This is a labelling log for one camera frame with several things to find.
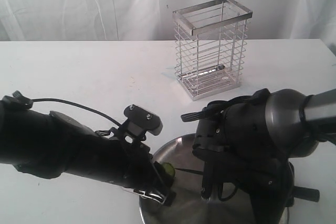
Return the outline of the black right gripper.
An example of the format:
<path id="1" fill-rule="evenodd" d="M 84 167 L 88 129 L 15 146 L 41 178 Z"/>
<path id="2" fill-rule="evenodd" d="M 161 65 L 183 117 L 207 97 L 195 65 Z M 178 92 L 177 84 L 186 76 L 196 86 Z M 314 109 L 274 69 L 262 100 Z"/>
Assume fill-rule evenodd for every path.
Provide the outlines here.
<path id="1" fill-rule="evenodd" d="M 206 161 L 202 172 L 203 200 L 214 196 L 221 202 L 231 200 L 242 190 L 251 204 L 256 223 L 279 223 L 286 208 L 294 199 L 311 202 L 320 200 L 317 189 L 294 185 L 295 170 L 289 161 L 261 163 Z"/>

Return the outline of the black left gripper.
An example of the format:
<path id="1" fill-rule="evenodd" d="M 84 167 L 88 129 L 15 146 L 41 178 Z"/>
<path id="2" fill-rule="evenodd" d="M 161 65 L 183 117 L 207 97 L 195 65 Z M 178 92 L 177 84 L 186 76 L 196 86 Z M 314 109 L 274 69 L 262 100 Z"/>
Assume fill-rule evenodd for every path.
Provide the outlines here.
<path id="1" fill-rule="evenodd" d="M 121 137 L 119 143 L 126 155 L 127 164 L 122 180 L 117 184 L 142 198 L 170 206 L 176 192 L 172 189 L 173 185 L 166 184 L 164 169 L 161 163 L 153 160 L 150 148 L 137 139 L 129 143 Z"/>

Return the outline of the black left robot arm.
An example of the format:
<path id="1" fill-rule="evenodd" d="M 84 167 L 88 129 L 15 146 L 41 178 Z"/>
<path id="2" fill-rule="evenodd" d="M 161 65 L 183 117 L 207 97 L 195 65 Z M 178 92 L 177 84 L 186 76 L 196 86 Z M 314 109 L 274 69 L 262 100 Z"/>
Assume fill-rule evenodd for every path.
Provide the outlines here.
<path id="1" fill-rule="evenodd" d="M 73 174 L 172 204 L 174 171 L 155 161 L 145 144 L 147 133 L 162 131 L 156 114 L 132 104 L 123 123 L 94 131 L 57 111 L 36 112 L 34 103 L 18 91 L 1 99 L 1 163 L 44 179 Z"/>

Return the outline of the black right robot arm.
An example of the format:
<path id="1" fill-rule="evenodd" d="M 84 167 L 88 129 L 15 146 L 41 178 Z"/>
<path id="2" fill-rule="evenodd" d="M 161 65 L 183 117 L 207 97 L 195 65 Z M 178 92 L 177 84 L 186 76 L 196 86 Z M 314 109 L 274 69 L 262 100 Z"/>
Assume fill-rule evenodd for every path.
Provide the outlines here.
<path id="1" fill-rule="evenodd" d="M 257 223 L 278 223 L 295 198 L 317 202 L 316 189 L 294 185 L 291 158 L 311 155 L 321 142 L 335 143 L 335 90 L 304 95 L 293 89 L 261 89 L 210 102 L 183 114 L 197 121 L 192 153 L 204 163 L 201 197 L 225 202 L 223 185 L 248 194 Z"/>

